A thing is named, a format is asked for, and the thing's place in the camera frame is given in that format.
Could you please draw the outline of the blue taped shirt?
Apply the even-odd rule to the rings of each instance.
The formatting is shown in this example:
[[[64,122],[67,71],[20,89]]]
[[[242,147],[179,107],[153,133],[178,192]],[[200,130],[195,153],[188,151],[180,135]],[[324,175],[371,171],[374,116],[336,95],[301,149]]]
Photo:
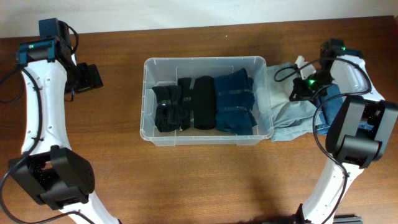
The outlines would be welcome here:
[[[216,129],[238,136],[253,134],[257,122],[252,114],[255,97],[254,80],[242,68],[214,79]]]

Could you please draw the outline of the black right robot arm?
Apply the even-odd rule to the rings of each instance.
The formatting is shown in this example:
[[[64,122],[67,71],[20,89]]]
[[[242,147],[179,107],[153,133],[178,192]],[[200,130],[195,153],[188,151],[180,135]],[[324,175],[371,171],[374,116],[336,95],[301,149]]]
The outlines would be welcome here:
[[[363,54],[347,49],[342,40],[322,44],[317,62],[319,70],[302,57],[296,60],[293,68],[300,77],[293,80],[289,100],[314,101],[335,84],[340,94],[322,101],[315,114],[333,100],[342,99],[343,104],[325,143],[318,145],[327,156],[321,177],[289,223],[362,223],[361,217],[337,217],[335,212],[355,178],[383,156],[397,120],[397,104],[377,92],[366,73]]]

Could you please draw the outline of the light blue jeans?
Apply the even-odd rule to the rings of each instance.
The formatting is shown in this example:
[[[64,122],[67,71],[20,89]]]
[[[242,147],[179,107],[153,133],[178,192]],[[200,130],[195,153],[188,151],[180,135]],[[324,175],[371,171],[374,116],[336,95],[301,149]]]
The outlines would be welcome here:
[[[303,134],[312,132],[312,119],[316,107],[309,101],[290,101],[293,90],[292,77],[284,78],[294,70],[291,63],[283,63],[266,68],[266,73],[256,82],[254,90],[254,115],[257,133],[270,137],[271,141],[291,141]]]

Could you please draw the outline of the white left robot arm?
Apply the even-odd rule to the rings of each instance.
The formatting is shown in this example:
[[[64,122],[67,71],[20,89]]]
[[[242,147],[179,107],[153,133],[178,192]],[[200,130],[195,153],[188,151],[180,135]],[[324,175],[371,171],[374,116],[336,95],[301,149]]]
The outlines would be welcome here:
[[[95,193],[91,164],[72,151],[64,96],[101,88],[96,65],[76,63],[69,39],[46,36],[17,51],[26,88],[26,132],[21,158],[9,161],[9,177],[39,204],[75,223],[119,223]]]

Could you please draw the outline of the small black taped garment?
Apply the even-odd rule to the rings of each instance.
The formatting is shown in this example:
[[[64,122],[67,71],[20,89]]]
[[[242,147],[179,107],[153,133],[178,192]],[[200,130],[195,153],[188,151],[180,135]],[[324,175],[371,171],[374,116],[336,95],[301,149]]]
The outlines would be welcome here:
[[[187,112],[180,104],[182,87],[178,85],[154,86],[152,90],[157,100],[154,121],[158,131],[165,133],[179,129],[187,116]]]

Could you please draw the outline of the dark blue jeans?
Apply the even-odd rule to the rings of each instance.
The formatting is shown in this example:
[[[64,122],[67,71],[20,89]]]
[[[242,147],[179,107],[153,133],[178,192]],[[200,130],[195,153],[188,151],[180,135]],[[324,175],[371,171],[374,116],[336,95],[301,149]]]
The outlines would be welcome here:
[[[322,91],[322,93],[319,93],[315,97],[313,103],[318,108],[324,101],[338,94],[340,94],[340,89],[338,85],[331,84],[330,86],[326,87]],[[321,123],[317,121],[318,134],[327,135],[328,130],[342,105],[343,105],[343,97],[331,100],[322,106],[318,114],[318,118],[321,121]]]

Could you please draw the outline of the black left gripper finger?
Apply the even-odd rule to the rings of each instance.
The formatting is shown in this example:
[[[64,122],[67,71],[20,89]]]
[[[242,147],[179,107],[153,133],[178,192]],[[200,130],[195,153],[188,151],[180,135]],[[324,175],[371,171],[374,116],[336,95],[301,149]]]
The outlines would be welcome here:
[[[100,77],[100,73],[95,64],[88,65],[88,74],[89,74],[88,81],[91,89],[103,87],[103,82]]]
[[[83,93],[93,88],[93,74],[90,66],[83,62],[77,65],[80,76],[75,84],[74,91],[76,93]]]

